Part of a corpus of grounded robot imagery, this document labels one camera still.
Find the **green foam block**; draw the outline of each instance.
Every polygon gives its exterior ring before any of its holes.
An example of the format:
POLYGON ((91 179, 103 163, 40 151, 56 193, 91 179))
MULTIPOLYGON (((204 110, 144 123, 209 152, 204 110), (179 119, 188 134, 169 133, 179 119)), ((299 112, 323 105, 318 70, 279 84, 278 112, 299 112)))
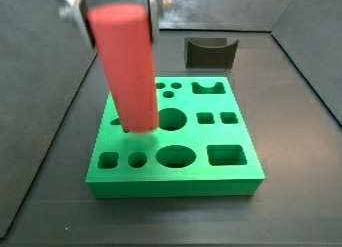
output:
POLYGON ((121 128, 108 96, 86 175, 96 198, 252 195, 264 179, 225 77, 156 77, 160 127, 121 128))

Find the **gray floor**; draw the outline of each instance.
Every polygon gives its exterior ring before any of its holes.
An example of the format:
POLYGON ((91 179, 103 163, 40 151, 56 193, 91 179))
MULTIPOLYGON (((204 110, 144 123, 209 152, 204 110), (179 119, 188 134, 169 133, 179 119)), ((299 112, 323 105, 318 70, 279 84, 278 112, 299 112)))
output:
POLYGON ((342 0, 294 0, 272 35, 342 125, 342 0))
POLYGON ((252 197, 96 200, 84 183, 108 88, 86 75, 4 243, 342 243, 342 131, 270 34, 163 32, 159 75, 227 75, 267 179, 252 197), (183 38, 239 39, 231 71, 183 38))

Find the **arch-shaped hole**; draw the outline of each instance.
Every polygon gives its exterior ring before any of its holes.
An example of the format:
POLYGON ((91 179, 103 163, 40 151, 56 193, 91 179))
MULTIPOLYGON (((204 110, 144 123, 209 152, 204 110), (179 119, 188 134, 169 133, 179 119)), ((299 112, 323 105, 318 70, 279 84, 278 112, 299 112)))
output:
POLYGON ((143 152, 135 152, 128 157, 128 164, 133 168, 141 168, 147 163, 147 156, 143 152))
POLYGON ((172 145, 163 147, 156 152, 155 158, 168 168, 184 168, 193 163, 196 154, 188 147, 172 145))
POLYGON ((175 108, 165 108, 159 111, 159 127, 165 131, 176 131, 187 123, 185 114, 175 108))
POLYGON ((119 153, 104 152, 100 154, 97 167, 100 169, 113 169, 117 166, 119 153))
POLYGON ((199 83, 193 82, 192 85, 192 92, 193 94, 224 94, 224 86, 221 82, 216 82, 213 87, 203 87, 199 83))

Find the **small square hole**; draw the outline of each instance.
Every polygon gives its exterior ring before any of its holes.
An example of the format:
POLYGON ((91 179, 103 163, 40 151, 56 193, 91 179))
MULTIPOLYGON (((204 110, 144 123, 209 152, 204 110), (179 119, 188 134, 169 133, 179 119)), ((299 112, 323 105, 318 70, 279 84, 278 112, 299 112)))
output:
POLYGON ((199 124, 213 124, 213 115, 212 113, 197 113, 197 123, 199 124))
POLYGON ((235 124, 237 123, 237 118, 235 113, 232 112, 223 112, 220 113, 220 119, 224 124, 235 124))
POLYGON ((207 154, 212 166, 247 164, 240 145, 208 145, 207 154))
POLYGON ((113 169, 117 166, 119 154, 116 152, 104 152, 100 154, 97 167, 100 169, 113 169))

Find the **gray table surface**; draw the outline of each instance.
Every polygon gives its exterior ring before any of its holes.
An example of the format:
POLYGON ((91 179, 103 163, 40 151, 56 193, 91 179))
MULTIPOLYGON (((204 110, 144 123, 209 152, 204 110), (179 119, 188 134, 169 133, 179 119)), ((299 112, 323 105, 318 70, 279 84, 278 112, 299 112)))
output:
POLYGON ((252 197, 96 200, 84 183, 108 88, 96 61, 2 243, 340 243, 342 131, 270 34, 163 32, 157 75, 225 75, 267 175, 252 197), (184 37, 239 39, 185 70, 184 37))

